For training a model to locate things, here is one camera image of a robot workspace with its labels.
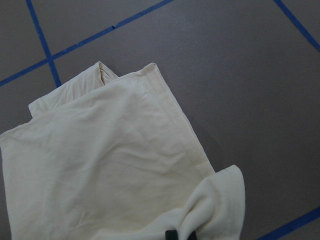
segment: white t-shirt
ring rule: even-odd
[[[156,64],[97,62],[0,135],[13,240],[239,239],[245,187],[215,173]]]

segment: blue grid line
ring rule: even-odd
[[[162,6],[166,5],[166,4],[169,4],[169,3],[173,2],[173,1],[174,0],[163,0],[163,1],[159,2],[159,3],[156,3],[155,5],[152,5],[152,6],[148,7],[148,8],[146,8],[145,10],[142,10],[141,12],[138,12],[137,14],[128,17],[127,19],[125,19],[123,21],[120,21],[116,26],[112,25],[112,26],[110,26],[110,27],[108,27],[108,28],[106,28],[106,29],[94,34],[93,36],[90,36],[90,37],[86,38],[85,40],[78,42],[77,44],[74,44],[74,45],[72,45],[70,47],[67,47],[66,49],[64,49],[64,50],[62,50],[62,51],[60,51],[60,52],[58,52],[58,53],[56,53],[54,55],[50,54],[52,62],[53,62],[53,60],[56,60],[56,59],[62,57],[63,55],[66,55],[66,54],[72,52],[73,50],[78,49],[78,48],[80,48],[80,47],[92,42],[93,40],[96,40],[96,39],[98,39],[98,38],[100,38],[100,37],[112,32],[115,29],[121,28],[124,25],[126,25],[126,24],[128,24],[128,23],[130,23],[130,22],[132,22],[132,21],[134,21],[134,20],[136,20],[138,18],[141,18],[142,16],[144,16],[144,15],[146,15],[148,13],[151,13],[151,12],[157,10],[158,8],[160,8],[160,7],[162,7]],[[24,69],[24,70],[14,74],[14,75],[12,75],[12,76],[9,76],[9,77],[5,78],[4,80],[0,81],[0,87],[5,85],[5,84],[7,84],[7,83],[9,83],[9,82],[11,82],[11,81],[13,81],[13,80],[15,80],[15,79],[17,79],[17,78],[19,78],[19,77],[21,77],[21,76],[23,76],[23,75],[25,75],[25,74],[27,74],[27,73],[29,73],[29,72],[31,72],[31,71],[33,71],[33,70],[35,70],[35,69],[37,69],[37,68],[39,68],[39,67],[41,67],[42,65],[44,65],[44,64],[46,64],[48,62],[49,62],[49,59],[47,57],[47,59],[44,59],[44,60],[42,60],[42,61],[40,61],[40,62],[38,62],[38,63],[36,63],[36,64],[34,64],[32,66],[27,67],[26,69]]]
[[[34,27],[35,27],[36,32],[38,34],[38,37],[40,39],[43,51],[44,51],[45,56],[46,56],[46,59],[48,61],[48,64],[49,64],[49,67],[50,67],[50,70],[51,70],[51,74],[53,76],[54,83],[55,83],[56,87],[59,87],[59,86],[61,86],[61,81],[59,79],[58,71],[56,69],[54,59],[52,58],[48,43],[47,43],[46,38],[45,38],[45,35],[42,32],[42,29],[40,27],[39,20],[38,20],[38,17],[36,15],[36,11],[34,9],[34,6],[32,5],[31,0],[25,0],[25,1],[26,1],[26,5],[28,6],[28,9],[29,9],[29,12],[30,12],[33,24],[34,24]]]
[[[258,238],[257,240],[276,240],[282,238],[283,236],[297,230],[304,225],[320,218],[320,207],[298,217],[297,219],[269,232],[268,234]]]
[[[311,34],[305,29],[305,27],[299,22],[299,20],[293,15],[293,13],[287,8],[287,6],[281,0],[274,0],[283,13],[289,18],[289,20],[296,26],[300,33],[307,39],[307,41],[320,52],[320,44],[311,36]]]

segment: blue line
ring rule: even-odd
[[[320,218],[320,207],[306,213],[305,215],[279,227],[278,229],[258,238],[257,240],[276,240],[303,227],[304,225]]]
[[[0,81],[0,87],[19,78],[19,77],[21,77],[21,76],[23,76],[23,75],[25,75],[25,74],[27,74],[27,73],[29,73],[29,72],[31,72],[31,71],[33,71],[33,70],[35,70],[35,69],[37,69],[37,68],[39,68],[39,67],[41,67],[42,65],[45,65],[47,62],[48,62],[48,60],[44,59],[40,62],[37,62],[36,64],[34,64],[32,66],[27,67],[26,69],[12,75],[12,76],[5,78],[4,80]]]
[[[152,6],[148,7],[147,9],[145,9],[145,10],[143,10],[141,12],[138,12],[137,14],[135,14],[133,16],[130,16],[127,19],[119,22],[116,26],[113,26],[113,25],[109,26],[108,28],[96,33],[95,35],[92,35],[92,36],[86,38],[85,40],[82,40],[82,41],[80,41],[80,42],[78,42],[78,43],[76,43],[76,44],[74,44],[74,45],[72,45],[72,46],[70,46],[70,47],[68,47],[68,48],[56,53],[56,54],[54,54],[52,56],[52,58],[53,59],[60,58],[61,56],[65,55],[65,54],[68,54],[68,53],[72,52],[73,50],[76,50],[76,49],[82,47],[83,45],[86,45],[86,44],[92,42],[93,40],[96,40],[96,39],[98,39],[98,38],[100,38],[100,37],[112,32],[112,31],[114,31],[114,30],[116,30],[118,28],[121,28],[122,26],[124,26],[124,25],[126,25],[126,24],[128,24],[128,23],[130,23],[130,22],[132,22],[132,21],[134,21],[136,19],[138,19],[138,18],[141,18],[142,16],[144,16],[144,15],[146,15],[148,13],[151,13],[154,10],[157,10],[158,8],[161,8],[162,6],[164,6],[164,5],[168,4],[168,3],[171,3],[173,1],[174,0],[163,0],[163,1],[161,1],[161,2],[159,2],[157,4],[155,4],[155,5],[152,5]]]
[[[57,69],[56,69],[56,66],[55,66],[55,63],[54,63],[54,59],[52,58],[52,55],[50,53],[49,46],[47,44],[45,35],[42,32],[42,29],[40,27],[39,20],[37,18],[34,6],[32,5],[31,0],[25,0],[25,1],[26,1],[26,4],[27,4],[28,8],[29,8],[29,12],[30,12],[30,15],[32,17],[32,21],[33,21],[33,24],[35,26],[36,32],[38,33],[38,37],[40,39],[43,51],[44,51],[46,59],[48,61],[48,64],[49,64],[49,67],[50,67],[50,70],[51,70],[55,85],[56,85],[56,87],[59,87],[59,86],[61,86],[59,75],[58,75],[58,72],[57,72]]]
[[[287,6],[281,0],[274,0],[274,2],[279,6],[283,13],[290,19],[290,21],[296,26],[296,28],[302,33],[302,35],[311,43],[319,52],[320,45],[311,36],[311,34],[305,29],[304,26],[299,22],[299,20],[293,15],[293,13],[287,8]]]

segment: folded cloth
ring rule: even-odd
[[[241,171],[213,170],[156,64],[101,62],[0,135],[13,240],[239,239]]]

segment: black object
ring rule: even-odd
[[[178,232],[177,230],[167,230],[165,231],[165,240],[178,240]],[[188,240],[197,240],[196,232],[193,231]]]

